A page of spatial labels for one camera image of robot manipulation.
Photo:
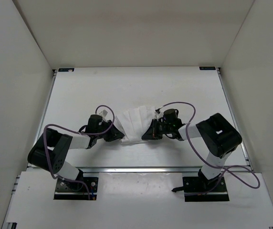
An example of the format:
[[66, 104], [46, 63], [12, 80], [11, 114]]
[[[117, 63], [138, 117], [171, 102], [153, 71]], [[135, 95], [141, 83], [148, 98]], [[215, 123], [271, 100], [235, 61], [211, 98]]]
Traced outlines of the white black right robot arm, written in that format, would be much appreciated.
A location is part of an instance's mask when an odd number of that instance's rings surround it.
[[198, 172], [198, 187], [209, 191], [221, 174], [229, 155], [242, 143], [239, 132], [219, 113], [195, 125], [184, 124], [177, 109], [164, 111], [159, 119], [153, 119], [143, 140], [160, 140], [163, 136], [178, 141], [202, 138], [209, 154]]

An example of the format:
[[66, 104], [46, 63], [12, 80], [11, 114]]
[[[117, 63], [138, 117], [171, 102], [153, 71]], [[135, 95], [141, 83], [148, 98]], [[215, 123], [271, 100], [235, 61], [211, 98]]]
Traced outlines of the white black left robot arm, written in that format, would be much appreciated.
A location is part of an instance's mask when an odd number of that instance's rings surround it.
[[30, 150], [27, 161], [52, 174], [55, 178], [65, 180], [73, 190], [83, 186], [82, 171], [66, 162], [71, 149], [90, 149], [99, 139], [112, 142], [124, 137], [124, 133], [113, 124], [112, 120], [98, 114], [89, 117], [88, 123], [78, 132], [60, 133], [48, 125]]

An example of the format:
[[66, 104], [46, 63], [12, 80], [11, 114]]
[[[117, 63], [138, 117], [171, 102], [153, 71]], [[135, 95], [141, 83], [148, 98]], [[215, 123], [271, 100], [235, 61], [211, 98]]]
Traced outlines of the white pleated skirt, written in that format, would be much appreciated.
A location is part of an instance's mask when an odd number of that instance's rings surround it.
[[124, 134], [121, 145], [135, 145], [146, 143], [143, 134], [149, 129], [153, 119], [157, 118], [154, 106], [140, 106], [130, 108], [115, 117], [114, 126]]

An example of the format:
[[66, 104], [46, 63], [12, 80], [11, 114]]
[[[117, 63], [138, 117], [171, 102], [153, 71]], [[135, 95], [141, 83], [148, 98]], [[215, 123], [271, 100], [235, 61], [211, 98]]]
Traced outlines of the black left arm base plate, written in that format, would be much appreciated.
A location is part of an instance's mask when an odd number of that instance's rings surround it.
[[87, 175], [79, 172], [77, 179], [84, 184], [57, 179], [53, 199], [55, 200], [97, 200], [98, 176]]

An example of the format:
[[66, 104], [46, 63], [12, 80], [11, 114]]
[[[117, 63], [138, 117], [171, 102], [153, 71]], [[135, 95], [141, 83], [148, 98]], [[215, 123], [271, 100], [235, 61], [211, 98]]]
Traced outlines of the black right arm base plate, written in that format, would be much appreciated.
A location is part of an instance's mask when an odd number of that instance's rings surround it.
[[224, 177], [211, 184], [205, 182], [198, 173], [183, 173], [182, 184], [172, 192], [183, 192], [185, 202], [228, 202], [230, 200]]

